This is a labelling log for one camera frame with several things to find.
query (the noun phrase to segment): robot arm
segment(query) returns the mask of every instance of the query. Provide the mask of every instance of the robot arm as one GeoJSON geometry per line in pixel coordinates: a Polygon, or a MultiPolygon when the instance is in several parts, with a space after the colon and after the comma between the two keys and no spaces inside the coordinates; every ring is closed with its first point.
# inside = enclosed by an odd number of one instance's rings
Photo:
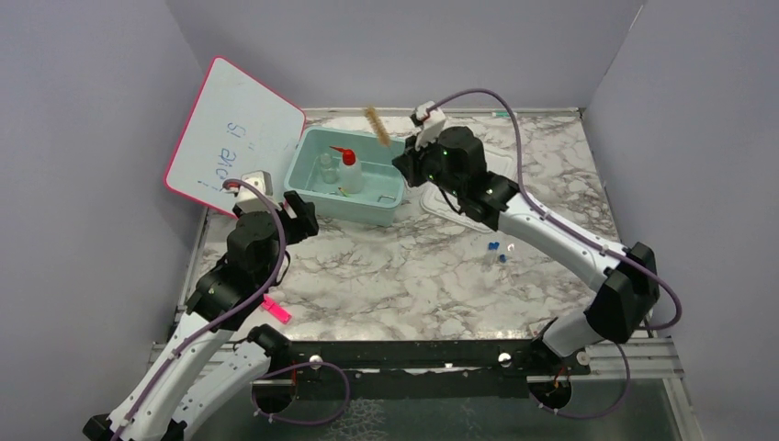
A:
{"type": "MultiPolygon", "coordinates": [[[[264,176],[259,172],[243,179],[270,196],[264,176]]],[[[263,302],[263,296],[255,293],[269,283],[279,258],[279,231],[271,214],[243,188],[236,190],[239,219],[228,235],[227,253],[197,282],[170,341],[135,390],[112,413],[94,416],[85,425],[89,439],[167,441],[191,435],[237,388],[266,373],[272,351],[287,342],[270,326],[261,327],[256,343],[242,344],[240,359],[227,362],[190,388],[214,353],[263,302]],[[217,319],[218,325],[202,332],[217,319]]],[[[313,204],[303,202],[295,192],[284,196],[275,208],[287,243],[316,235],[319,226],[313,204]]]]}
{"type": "Polygon", "coordinates": [[[523,195],[517,183],[487,170],[483,144],[469,128],[444,130],[446,117],[440,108],[428,111],[432,105],[425,103],[412,114],[419,132],[406,139],[403,154],[392,161],[409,186],[433,183],[447,200],[457,200],[460,214],[533,245],[596,293],[588,307],[544,328],[534,341],[536,355],[553,363],[586,345],[627,341],[657,302],[660,291],[656,282],[616,257],[625,256],[655,273],[652,251],[642,243],[628,248],[607,241],[554,215],[532,195],[523,195]],[[548,221],[550,215],[600,249],[571,237],[548,221]]]}

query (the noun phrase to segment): squeeze bottle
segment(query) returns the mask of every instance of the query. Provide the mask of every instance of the squeeze bottle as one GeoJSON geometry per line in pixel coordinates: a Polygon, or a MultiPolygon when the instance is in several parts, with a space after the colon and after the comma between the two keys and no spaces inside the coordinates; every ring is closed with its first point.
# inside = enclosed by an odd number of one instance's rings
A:
{"type": "Polygon", "coordinates": [[[341,165],[338,175],[341,177],[341,188],[346,193],[359,193],[363,189],[362,165],[357,160],[355,152],[341,147],[330,147],[333,150],[341,152],[341,165]]]}

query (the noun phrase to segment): light blue plastic tub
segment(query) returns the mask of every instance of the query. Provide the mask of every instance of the light blue plastic tub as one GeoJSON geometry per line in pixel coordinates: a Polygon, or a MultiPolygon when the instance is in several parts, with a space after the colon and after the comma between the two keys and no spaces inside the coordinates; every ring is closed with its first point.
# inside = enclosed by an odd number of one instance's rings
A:
{"type": "Polygon", "coordinates": [[[313,202],[318,215],[388,226],[392,224],[395,209],[403,201],[405,192],[403,176],[392,165],[392,158],[401,153],[403,141],[399,139],[392,139],[387,148],[369,133],[309,127],[292,158],[284,187],[287,191],[297,191],[303,200],[313,202]],[[334,184],[322,180],[317,165],[322,153],[331,154],[337,165],[341,163],[341,154],[331,149],[331,145],[355,151],[365,179],[361,192],[345,197],[338,192],[340,180],[334,184]]]}

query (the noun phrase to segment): pink marker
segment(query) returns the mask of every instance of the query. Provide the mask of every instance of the pink marker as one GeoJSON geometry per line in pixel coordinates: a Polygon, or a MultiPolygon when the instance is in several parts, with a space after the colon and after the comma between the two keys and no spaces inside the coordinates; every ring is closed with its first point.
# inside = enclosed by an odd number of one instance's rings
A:
{"type": "Polygon", "coordinates": [[[278,306],[278,303],[274,302],[273,299],[267,296],[265,296],[265,301],[263,301],[263,304],[261,306],[265,308],[266,311],[270,312],[270,315],[274,316],[278,321],[284,324],[287,324],[287,322],[289,322],[289,319],[292,318],[292,316],[289,315],[289,312],[287,312],[287,310],[278,306]]]}

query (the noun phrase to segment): lavender wall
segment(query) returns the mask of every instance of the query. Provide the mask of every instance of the lavender wall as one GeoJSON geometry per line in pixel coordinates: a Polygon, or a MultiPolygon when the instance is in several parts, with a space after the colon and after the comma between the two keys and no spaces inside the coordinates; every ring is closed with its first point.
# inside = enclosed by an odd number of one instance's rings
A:
{"type": "MultiPolygon", "coordinates": [[[[238,63],[304,107],[417,106],[489,87],[590,103],[644,0],[167,0],[201,67],[238,63]]],[[[464,97],[454,107],[497,107],[464,97]]]]}
{"type": "Polygon", "coordinates": [[[164,337],[199,208],[162,174],[202,73],[163,2],[0,6],[0,438],[81,440],[164,337]]]}
{"type": "Polygon", "coordinates": [[[672,334],[709,440],[779,433],[777,17],[775,0],[649,0],[584,115],[621,236],[682,297],[672,334]]]}

